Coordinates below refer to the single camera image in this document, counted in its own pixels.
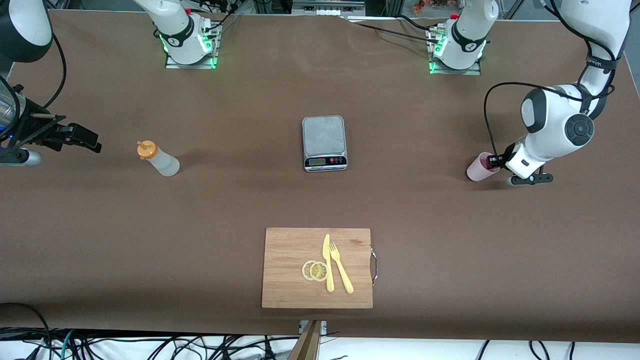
fork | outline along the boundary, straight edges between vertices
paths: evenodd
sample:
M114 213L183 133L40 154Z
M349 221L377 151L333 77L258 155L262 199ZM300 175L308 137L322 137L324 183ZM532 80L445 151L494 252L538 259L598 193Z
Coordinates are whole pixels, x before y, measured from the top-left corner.
M347 272L344 271L342 267L342 263L340 262L340 252L334 243L329 244L329 250L331 252L331 258L338 264L338 270L340 270L340 277L342 278L342 283L344 284L344 289L347 290L347 293L353 293L353 285L351 285L351 280L347 276Z

knife blade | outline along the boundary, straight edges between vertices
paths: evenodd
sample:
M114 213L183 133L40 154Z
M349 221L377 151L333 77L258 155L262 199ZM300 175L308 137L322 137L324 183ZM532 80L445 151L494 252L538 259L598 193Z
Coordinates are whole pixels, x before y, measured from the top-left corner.
M333 292L333 274L331 272L331 254L329 252L330 243L329 234L324 237L324 244L322 245L322 257L326 261L326 290L330 293Z

knife handle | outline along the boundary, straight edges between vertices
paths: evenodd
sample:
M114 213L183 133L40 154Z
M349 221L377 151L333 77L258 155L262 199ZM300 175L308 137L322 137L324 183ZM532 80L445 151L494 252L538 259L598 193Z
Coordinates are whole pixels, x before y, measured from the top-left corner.
M340 261L336 261L336 264L338 264L338 270L340 270L340 277L342 278L344 289L347 290L348 294L353 293L353 285L351 285L351 280L349 280L349 277L347 276L347 272L344 271L344 268L342 267L342 263Z
M327 264L326 264L326 281L325 282L326 282L326 290L332 293L334 289L334 285L333 285L333 274L331 273L331 259L329 259L329 261L327 261Z

orange bottle cap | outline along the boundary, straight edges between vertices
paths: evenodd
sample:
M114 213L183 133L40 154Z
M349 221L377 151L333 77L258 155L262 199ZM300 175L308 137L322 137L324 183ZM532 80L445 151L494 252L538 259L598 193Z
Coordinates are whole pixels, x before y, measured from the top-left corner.
M138 155L143 160L153 158L158 153L158 146L151 140L138 142Z

pink cup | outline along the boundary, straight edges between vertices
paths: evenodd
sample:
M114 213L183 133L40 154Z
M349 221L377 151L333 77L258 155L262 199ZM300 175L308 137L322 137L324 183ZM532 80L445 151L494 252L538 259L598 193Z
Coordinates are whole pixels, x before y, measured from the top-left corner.
M500 168L491 168L489 169L489 161L487 158L491 155L490 152L482 152L478 157L474 160L474 162L469 165L467 168L467 176L471 181L480 181L484 180L491 175L496 174L500 171Z

